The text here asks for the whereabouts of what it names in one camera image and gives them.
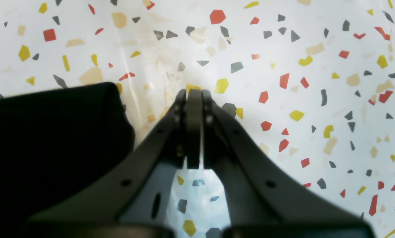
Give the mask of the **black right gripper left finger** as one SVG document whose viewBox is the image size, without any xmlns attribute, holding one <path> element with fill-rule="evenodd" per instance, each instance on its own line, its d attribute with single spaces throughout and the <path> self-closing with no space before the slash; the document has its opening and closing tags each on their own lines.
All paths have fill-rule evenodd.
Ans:
<svg viewBox="0 0 395 238">
<path fill-rule="evenodd" d="M 31 217 L 24 238 L 173 238 L 164 215 L 178 169 L 199 168 L 203 102 L 181 90 L 166 116 L 116 168 Z"/>
</svg>

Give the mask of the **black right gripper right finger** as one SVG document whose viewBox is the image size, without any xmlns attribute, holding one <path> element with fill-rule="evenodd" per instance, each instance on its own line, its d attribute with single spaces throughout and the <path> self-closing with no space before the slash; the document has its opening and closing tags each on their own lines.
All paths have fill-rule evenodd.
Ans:
<svg viewBox="0 0 395 238">
<path fill-rule="evenodd" d="M 299 184 L 202 91 L 204 167 L 223 184 L 231 225 L 223 238 L 373 238 L 359 217 Z"/>
</svg>

